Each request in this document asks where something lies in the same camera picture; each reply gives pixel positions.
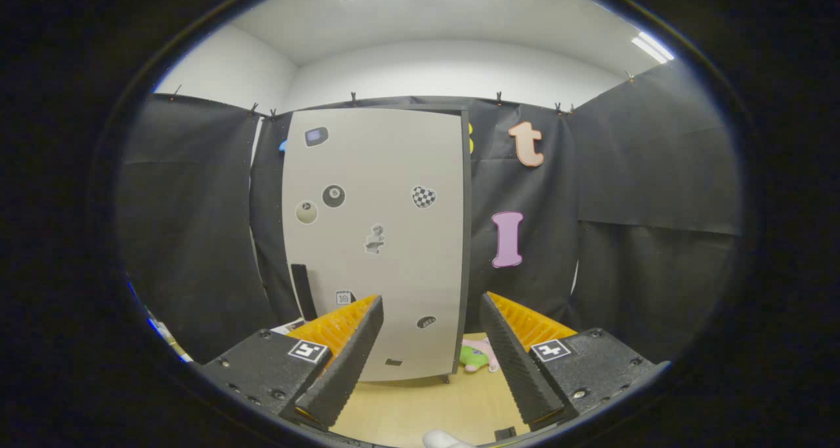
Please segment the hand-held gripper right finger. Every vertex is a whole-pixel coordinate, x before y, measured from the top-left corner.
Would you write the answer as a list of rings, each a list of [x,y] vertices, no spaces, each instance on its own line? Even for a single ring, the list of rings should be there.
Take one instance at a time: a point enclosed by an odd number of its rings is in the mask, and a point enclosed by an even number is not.
[[[603,412],[669,367],[606,329],[573,329],[495,293],[480,302],[481,325],[524,424],[533,431]]]

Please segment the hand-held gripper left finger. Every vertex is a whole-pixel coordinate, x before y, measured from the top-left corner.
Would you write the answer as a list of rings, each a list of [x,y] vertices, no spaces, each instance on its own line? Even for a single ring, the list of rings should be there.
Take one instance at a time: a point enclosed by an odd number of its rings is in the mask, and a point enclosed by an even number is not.
[[[383,322],[381,296],[367,296],[288,333],[260,329],[198,369],[257,410],[326,431],[359,382]]]

